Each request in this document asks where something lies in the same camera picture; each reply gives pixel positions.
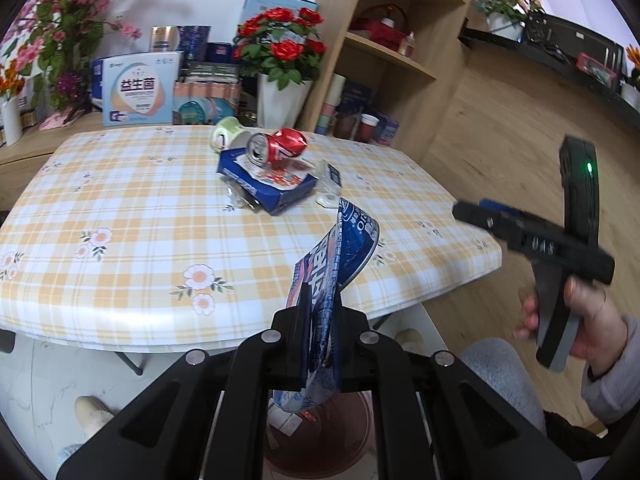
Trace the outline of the person's right hand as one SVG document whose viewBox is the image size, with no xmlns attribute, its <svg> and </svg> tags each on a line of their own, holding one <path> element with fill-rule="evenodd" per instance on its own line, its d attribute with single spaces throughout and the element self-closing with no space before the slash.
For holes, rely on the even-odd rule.
<svg viewBox="0 0 640 480">
<path fill-rule="evenodd" d="M 604 375 L 626 348 L 626 322 L 599 284 L 589 284 L 571 276 L 565 284 L 564 300 L 579 318 L 570 355 L 585 361 L 594 376 Z"/>
</svg>

